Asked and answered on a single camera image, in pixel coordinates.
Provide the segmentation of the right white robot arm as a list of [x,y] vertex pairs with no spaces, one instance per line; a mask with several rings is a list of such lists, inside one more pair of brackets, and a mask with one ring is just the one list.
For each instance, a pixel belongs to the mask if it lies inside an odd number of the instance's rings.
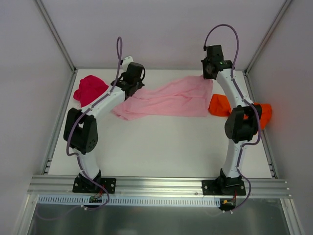
[[224,125],[228,138],[226,160],[215,180],[203,180],[202,193],[207,196],[245,196],[246,189],[241,173],[241,161],[246,147],[259,133],[262,107],[255,105],[245,95],[235,80],[234,65],[225,60],[221,45],[204,46],[206,57],[202,60],[203,76],[214,79],[221,86],[231,113]]

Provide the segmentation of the pink t shirt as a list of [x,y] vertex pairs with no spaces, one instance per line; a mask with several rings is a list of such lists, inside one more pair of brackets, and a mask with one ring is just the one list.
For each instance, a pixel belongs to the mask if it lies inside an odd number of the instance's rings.
[[148,115],[205,117],[213,92],[213,81],[187,76],[156,90],[140,89],[113,108],[118,118],[130,121]]

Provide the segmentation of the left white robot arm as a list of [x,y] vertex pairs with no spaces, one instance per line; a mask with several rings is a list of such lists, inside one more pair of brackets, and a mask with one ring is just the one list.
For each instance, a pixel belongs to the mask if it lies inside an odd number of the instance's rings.
[[113,108],[141,89],[145,78],[142,64],[129,62],[123,72],[108,89],[91,104],[81,108],[71,108],[67,113],[63,138],[67,143],[66,153],[77,159],[80,172],[74,180],[75,193],[98,193],[112,180],[102,178],[96,162],[94,149],[98,143],[98,122]]

